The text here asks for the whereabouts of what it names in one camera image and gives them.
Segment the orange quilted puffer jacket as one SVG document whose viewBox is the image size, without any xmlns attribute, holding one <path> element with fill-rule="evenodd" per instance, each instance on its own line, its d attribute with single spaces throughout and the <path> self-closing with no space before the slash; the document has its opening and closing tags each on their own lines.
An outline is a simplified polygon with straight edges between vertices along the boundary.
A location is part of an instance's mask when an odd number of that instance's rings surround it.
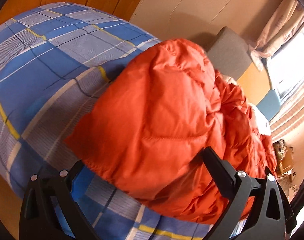
<svg viewBox="0 0 304 240">
<path fill-rule="evenodd" d="M 136 56 L 65 139 L 95 174 L 153 211 L 213 224 L 228 201 L 206 169 L 211 147 L 262 178 L 277 161 L 241 87 L 197 44 L 175 39 Z"/>
</svg>

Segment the cluttered wooden desk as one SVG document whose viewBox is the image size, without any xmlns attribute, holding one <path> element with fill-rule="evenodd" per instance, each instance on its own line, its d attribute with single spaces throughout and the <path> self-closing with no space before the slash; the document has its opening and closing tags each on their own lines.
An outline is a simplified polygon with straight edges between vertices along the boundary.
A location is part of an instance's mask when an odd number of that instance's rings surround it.
<svg viewBox="0 0 304 240">
<path fill-rule="evenodd" d="M 294 170 L 293 147 L 287 146 L 284 139 L 273 143 L 275 157 L 277 159 L 277 181 L 283 189 L 289 201 L 294 198 L 296 186 L 293 181 L 296 177 Z"/>
</svg>

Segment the white patterned pillow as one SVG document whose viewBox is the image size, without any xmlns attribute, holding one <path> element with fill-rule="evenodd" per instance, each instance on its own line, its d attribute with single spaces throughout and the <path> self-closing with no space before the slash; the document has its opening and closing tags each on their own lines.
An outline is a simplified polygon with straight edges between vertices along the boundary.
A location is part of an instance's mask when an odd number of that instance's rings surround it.
<svg viewBox="0 0 304 240">
<path fill-rule="evenodd" d="M 266 117 L 260 112 L 260 110 L 253 105 L 252 103 L 249 104 L 254 112 L 256 126 L 258 127 L 258 131 L 262 135 L 271 135 L 271 127 L 269 121 Z"/>
</svg>

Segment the right floral curtain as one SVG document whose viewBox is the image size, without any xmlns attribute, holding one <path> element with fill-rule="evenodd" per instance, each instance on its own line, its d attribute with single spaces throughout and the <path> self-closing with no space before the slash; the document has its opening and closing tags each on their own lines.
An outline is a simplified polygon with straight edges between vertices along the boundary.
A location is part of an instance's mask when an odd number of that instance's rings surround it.
<svg viewBox="0 0 304 240">
<path fill-rule="evenodd" d="M 270 121 L 272 142 L 282 139 L 304 121 L 304 82 L 283 104 L 279 113 Z"/>
</svg>

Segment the floral curtain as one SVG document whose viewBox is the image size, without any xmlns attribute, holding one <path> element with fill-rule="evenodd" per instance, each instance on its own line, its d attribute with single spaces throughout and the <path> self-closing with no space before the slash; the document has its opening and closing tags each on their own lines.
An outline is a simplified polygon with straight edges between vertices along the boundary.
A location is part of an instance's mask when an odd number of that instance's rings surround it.
<svg viewBox="0 0 304 240">
<path fill-rule="evenodd" d="M 265 25 L 249 55 L 258 71 L 264 68 L 263 59 L 273 56 L 304 25 L 304 9 L 297 0 L 282 0 Z"/>
<path fill-rule="evenodd" d="M 272 142 L 282 139 L 304 121 L 304 82 L 283 104 L 279 113 L 270 121 Z"/>
</svg>

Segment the bright window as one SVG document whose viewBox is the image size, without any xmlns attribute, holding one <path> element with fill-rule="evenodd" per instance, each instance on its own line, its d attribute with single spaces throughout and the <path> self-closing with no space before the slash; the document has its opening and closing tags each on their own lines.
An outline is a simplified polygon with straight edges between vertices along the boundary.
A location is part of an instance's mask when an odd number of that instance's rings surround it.
<svg viewBox="0 0 304 240">
<path fill-rule="evenodd" d="M 267 59 L 266 66 L 283 105 L 304 82 L 304 26 Z"/>
</svg>

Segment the grey yellow blue headboard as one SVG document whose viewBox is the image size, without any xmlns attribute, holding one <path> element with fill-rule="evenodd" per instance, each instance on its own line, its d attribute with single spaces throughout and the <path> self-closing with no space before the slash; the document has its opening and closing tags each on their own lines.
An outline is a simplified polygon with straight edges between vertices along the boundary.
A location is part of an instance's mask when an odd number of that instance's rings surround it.
<svg viewBox="0 0 304 240">
<path fill-rule="evenodd" d="M 223 27 L 206 49 L 214 68 L 232 77 L 252 104 L 268 121 L 281 108 L 280 97 L 272 88 L 265 67 L 257 68 L 248 52 L 248 44 L 235 31 Z"/>
</svg>

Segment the blue plaid bed sheet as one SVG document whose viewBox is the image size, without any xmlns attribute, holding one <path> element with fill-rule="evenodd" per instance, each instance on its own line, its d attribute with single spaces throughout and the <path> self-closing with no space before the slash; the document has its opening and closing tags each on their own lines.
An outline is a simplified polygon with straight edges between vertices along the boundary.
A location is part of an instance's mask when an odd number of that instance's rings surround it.
<svg viewBox="0 0 304 240">
<path fill-rule="evenodd" d="M 32 175 L 51 178 L 82 161 L 65 139 L 130 61 L 159 43 L 73 3 L 43 5 L 0 26 L 0 174 L 18 196 Z M 205 239 L 214 225 L 161 215 L 85 164 L 72 197 L 99 239 Z"/>
</svg>

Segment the left floral curtain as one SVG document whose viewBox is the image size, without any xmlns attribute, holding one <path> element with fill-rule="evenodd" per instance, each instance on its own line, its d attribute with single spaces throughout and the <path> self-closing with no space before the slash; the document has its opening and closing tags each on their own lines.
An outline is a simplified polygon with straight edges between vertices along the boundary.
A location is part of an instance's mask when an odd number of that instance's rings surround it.
<svg viewBox="0 0 304 240">
<path fill-rule="evenodd" d="M 249 55 L 258 71 L 264 68 L 263 59 L 273 56 L 304 25 L 304 9 L 297 0 L 282 0 L 265 25 Z"/>
</svg>

